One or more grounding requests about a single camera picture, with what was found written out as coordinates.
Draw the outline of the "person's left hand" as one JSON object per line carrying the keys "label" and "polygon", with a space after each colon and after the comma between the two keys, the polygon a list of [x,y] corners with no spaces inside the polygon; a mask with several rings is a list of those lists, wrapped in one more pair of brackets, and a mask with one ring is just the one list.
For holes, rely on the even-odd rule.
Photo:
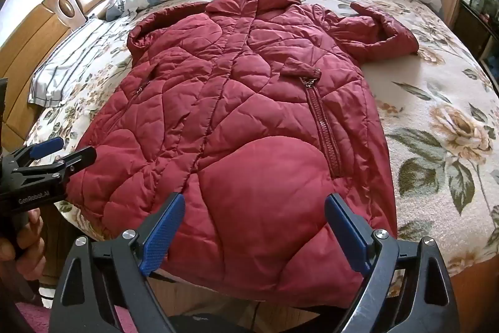
{"label": "person's left hand", "polygon": [[17,235],[17,245],[22,255],[15,261],[17,271],[28,281],[38,280],[44,270],[45,242],[41,237],[43,219],[39,208],[27,212],[28,223]]}

